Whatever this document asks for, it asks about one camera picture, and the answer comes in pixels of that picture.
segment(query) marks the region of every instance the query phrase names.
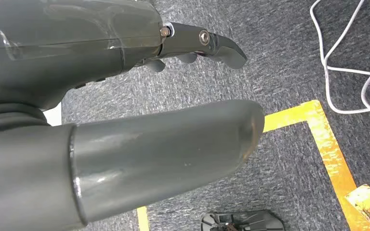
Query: yellow tape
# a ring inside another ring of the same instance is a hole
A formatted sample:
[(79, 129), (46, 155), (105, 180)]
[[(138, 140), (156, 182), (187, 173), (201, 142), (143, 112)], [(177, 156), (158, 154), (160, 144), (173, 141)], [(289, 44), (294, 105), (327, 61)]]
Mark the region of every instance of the yellow tape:
[(146, 207), (140, 207), (137, 209), (138, 226), (140, 231), (149, 231), (148, 216), (146, 213)]
[[(309, 101), (300, 106), (267, 115), (264, 132), (305, 121), (316, 141), (350, 230), (370, 231), (367, 220), (345, 199), (345, 196), (357, 187), (319, 101)], [(138, 208), (137, 214), (140, 231), (149, 231), (146, 207)]]

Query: gray cylinder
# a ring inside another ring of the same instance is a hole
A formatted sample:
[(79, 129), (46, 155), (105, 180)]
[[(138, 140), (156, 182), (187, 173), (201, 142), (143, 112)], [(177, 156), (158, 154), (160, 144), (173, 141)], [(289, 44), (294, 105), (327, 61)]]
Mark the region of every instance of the gray cylinder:
[(92, 222), (169, 198), (234, 172), (264, 127), (252, 101), (78, 126), (73, 172)]
[(205, 185), (235, 171), (263, 127), (258, 104), (226, 101), (0, 131), (0, 231), (75, 229)]

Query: white surface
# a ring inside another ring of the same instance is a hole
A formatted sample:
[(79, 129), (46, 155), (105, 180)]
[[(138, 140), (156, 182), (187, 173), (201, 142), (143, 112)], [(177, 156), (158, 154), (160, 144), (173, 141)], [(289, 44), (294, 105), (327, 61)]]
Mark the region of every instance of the white surface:
[(59, 103), (55, 108), (43, 112), (47, 122), (52, 126), (62, 124), (62, 103)]

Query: gray carpet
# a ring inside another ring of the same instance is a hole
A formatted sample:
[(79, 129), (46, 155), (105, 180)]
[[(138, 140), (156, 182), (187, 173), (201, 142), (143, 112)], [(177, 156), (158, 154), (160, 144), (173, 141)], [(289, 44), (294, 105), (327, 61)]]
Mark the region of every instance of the gray carpet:
[[(226, 99), (259, 102), (268, 114), (321, 101), (357, 185), (370, 185), (370, 114), (338, 115), (325, 99), (314, 0), (151, 0), (165, 21), (204, 26), (234, 39), (249, 57), (242, 70), (207, 59), (186, 65), (166, 60), (162, 73), (137, 68), (71, 90), (63, 121), (83, 123), (168, 111)], [(331, 47), (358, 1), (323, 0), (316, 15)], [(370, 70), (370, 0), (330, 64)], [(333, 102), (362, 107), (366, 76), (332, 73)], [(236, 174), (148, 207), (152, 231), (197, 231), (209, 211), (270, 209), (289, 231), (349, 230), (309, 128), (296, 124), (266, 133)], [(85, 231), (137, 231), (135, 211), (89, 225)]]

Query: bolt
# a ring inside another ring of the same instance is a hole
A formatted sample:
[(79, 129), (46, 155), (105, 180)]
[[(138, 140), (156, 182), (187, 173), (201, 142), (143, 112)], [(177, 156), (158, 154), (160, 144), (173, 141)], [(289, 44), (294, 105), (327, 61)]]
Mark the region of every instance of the bolt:
[(159, 31), (161, 32), (161, 36), (163, 37), (168, 37), (171, 34), (171, 30), (167, 26), (164, 26)]
[(209, 44), (211, 37), (209, 36), (209, 32), (206, 30), (201, 30), (199, 33), (199, 41), (202, 45), (206, 46)]

